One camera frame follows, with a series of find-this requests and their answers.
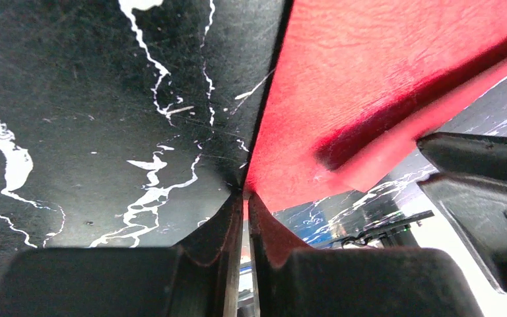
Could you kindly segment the red paper envelope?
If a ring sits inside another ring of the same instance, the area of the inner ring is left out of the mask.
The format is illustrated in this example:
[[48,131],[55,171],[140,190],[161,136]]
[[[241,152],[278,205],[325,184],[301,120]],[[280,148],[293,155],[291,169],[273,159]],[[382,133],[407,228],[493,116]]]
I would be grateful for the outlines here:
[[367,192],[505,76],[507,1],[295,1],[245,191]]

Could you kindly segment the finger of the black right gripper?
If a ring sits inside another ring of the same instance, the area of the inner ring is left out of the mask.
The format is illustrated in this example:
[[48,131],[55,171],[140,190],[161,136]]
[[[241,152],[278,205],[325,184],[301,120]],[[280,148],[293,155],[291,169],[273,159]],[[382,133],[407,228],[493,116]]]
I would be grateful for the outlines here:
[[493,289],[507,294],[507,137],[438,132],[417,148],[436,168],[419,188]]

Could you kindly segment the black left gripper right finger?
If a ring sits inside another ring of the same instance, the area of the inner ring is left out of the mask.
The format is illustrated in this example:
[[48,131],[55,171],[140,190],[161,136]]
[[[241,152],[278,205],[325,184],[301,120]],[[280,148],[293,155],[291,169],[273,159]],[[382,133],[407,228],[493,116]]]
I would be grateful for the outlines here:
[[248,200],[257,316],[481,316],[459,266],[434,248],[313,248]]

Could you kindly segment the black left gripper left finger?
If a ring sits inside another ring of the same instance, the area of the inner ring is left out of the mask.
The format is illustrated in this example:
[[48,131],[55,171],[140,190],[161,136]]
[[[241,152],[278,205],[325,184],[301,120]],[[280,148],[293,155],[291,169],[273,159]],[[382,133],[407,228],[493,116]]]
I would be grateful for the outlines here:
[[235,316],[243,199],[170,247],[44,248],[0,277],[0,316]]

